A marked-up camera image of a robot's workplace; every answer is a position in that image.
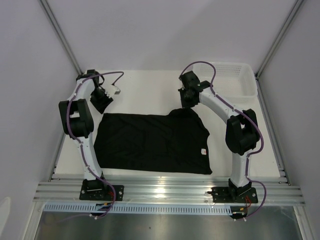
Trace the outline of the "black t-shirt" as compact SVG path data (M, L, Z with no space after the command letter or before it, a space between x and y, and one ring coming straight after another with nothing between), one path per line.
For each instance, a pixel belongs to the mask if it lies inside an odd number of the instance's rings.
M101 168L211 175L209 135L191 108L167 115L106 113L94 151Z

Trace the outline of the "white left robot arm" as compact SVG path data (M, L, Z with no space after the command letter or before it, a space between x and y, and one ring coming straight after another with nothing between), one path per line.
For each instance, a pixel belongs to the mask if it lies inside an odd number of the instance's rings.
M71 96L58 104L63 131L78 149L82 159L83 179L93 185L90 192L97 200L105 199L109 188L94 149L95 124L88 103L91 103L100 114L103 114L112 103L113 98L99 82L99 78L104 79L108 74L111 73L99 73L92 69L78 76Z

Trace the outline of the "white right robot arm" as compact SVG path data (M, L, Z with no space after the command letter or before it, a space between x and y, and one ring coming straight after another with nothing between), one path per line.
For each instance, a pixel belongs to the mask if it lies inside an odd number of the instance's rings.
M212 82L201 82L193 71L182 73L179 80L182 82L182 88L178 90L182 107L192 108L202 104L226 124L225 143L232 152L228 196L234 202L241 201L252 187L249 178L250 157L264 148L264 138L255 111L236 108L214 91Z

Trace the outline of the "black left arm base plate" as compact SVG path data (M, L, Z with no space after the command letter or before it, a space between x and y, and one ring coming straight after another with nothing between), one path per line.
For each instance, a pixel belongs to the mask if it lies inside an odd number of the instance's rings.
M98 186L94 188L81 188L79 199L82 201L122 201L124 196L124 185L113 185L114 191L110 186Z

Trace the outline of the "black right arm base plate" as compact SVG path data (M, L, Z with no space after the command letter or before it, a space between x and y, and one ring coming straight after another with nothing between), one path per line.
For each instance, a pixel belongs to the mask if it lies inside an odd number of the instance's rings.
M212 196L214 203L258 203L258 195L254 187L212 187L210 191L206 192Z

